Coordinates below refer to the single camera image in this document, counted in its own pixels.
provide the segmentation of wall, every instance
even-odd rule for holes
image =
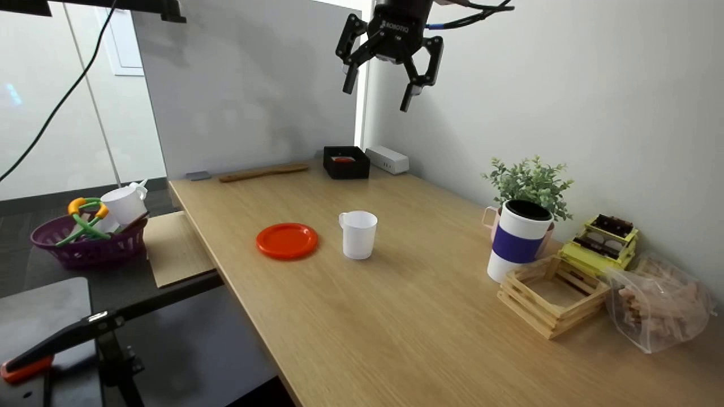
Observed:
[[[32,143],[54,104],[88,60],[103,16],[95,9],[52,3],[52,17],[0,12],[0,172]],[[114,77],[105,54],[91,69],[101,107],[82,83],[28,160],[0,182],[0,198],[52,195],[116,182],[103,126],[111,141],[121,181],[164,176],[157,126],[144,77]]]
[[[645,245],[724,299],[724,3],[516,3],[444,33],[439,83],[399,112],[404,67],[375,63],[366,143],[413,155],[414,172],[491,203],[494,155],[565,162],[575,220],[639,223]],[[450,20],[459,7],[435,7]]]
[[[354,143],[332,54],[346,12],[313,0],[187,3],[187,24],[134,14],[168,176],[309,160]]]

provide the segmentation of cable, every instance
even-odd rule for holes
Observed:
[[[103,45],[103,40],[105,40],[105,33],[107,33],[107,30],[110,30],[110,23],[111,23],[111,17],[114,17],[116,5],[118,5],[118,0],[114,0],[111,12],[110,12],[110,16],[107,16],[107,20],[105,20],[105,24],[103,24],[103,30],[101,30],[101,33],[97,33],[95,49],[93,49],[93,56],[91,56],[88,65],[86,65],[85,72],[72,82],[72,86],[67,90],[67,95],[60,100],[60,104],[50,110],[47,120],[43,121],[41,132],[39,132],[36,137],[29,143],[29,147],[28,147],[28,149],[21,153],[21,158],[19,158],[15,165],[10,165],[10,170],[0,176],[0,182],[2,182],[10,175],[15,175],[17,167],[21,167],[21,162],[24,162],[24,160],[28,158],[28,153],[39,144],[39,141],[43,137],[46,128],[50,126],[50,121],[54,120],[54,115],[62,110],[62,107],[67,104],[67,100],[72,95],[72,90],[75,90],[75,87],[85,82],[85,77],[88,74],[91,65],[93,65],[95,59],[97,59],[97,51],[101,51],[101,45]]]
[[[467,3],[467,0],[453,0],[459,7],[469,7],[469,9],[481,9],[481,14],[459,17],[459,20],[450,20],[450,23],[431,23],[426,24],[429,30],[459,30],[459,28],[469,28],[473,23],[481,23],[499,12],[511,12],[515,7],[508,7],[511,0],[503,0],[499,7],[486,7],[486,5],[475,5],[475,3]]]

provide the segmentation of floor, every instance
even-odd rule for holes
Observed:
[[[149,215],[164,215],[164,212],[177,211],[171,198],[168,182],[164,178],[149,181],[148,188],[149,188],[149,195],[148,195]],[[29,245],[29,234],[43,222],[64,215],[70,198],[101,197],[107,190],[110,188],[95,188],[95,190],[82,190],[82,191],[62,191],[52,197],[0,202],[0,295],[10,295],[17,292],[32,290],[32,286],[52,282],[58,277],[64,277],[64,271],[58,271],[58,276],[47,271],[41,271],[39,276],[39,271],[34,271],[39,269],[39,260],[36,260],[39,248]],[[116,306],[114,300],[121,300],[121,299],[110,295],[107,300],[110,302],[103,302],[103,308],[114,308]],[[107,394],[107,407],[122,404],[118,394],[114,392],[105,392],[105,394]],[[233,407],[256,407],[256,404],[286,407],[294,402],[287,396],[280,380],[275,378],[231,404]]]

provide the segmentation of potted plant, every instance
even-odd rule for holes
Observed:
[[[553,222],[571,220],[564,191],[573,186],[573,178],[562,176],[565,165],[546,165],[541,155],[523,158],[515,165],[494,158],[491,165],[494,167],[485,175],[485,178],[490,178],[499,190],[494,197],[499,208],[494,208],[494,212],[499,212],[510,198],[523,198],[551,211]]]

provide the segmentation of table surface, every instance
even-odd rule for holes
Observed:
[[[722,404],[724,334],[645,354],[610,317],[546,342],[486,277],[483,208],[416,176],[323,172],[175,181],[218,269],[301,404]],[[381,217],[366,263],[343,255],[337,215]],[[304,222],[315,255],[266,257],[256,234]]]

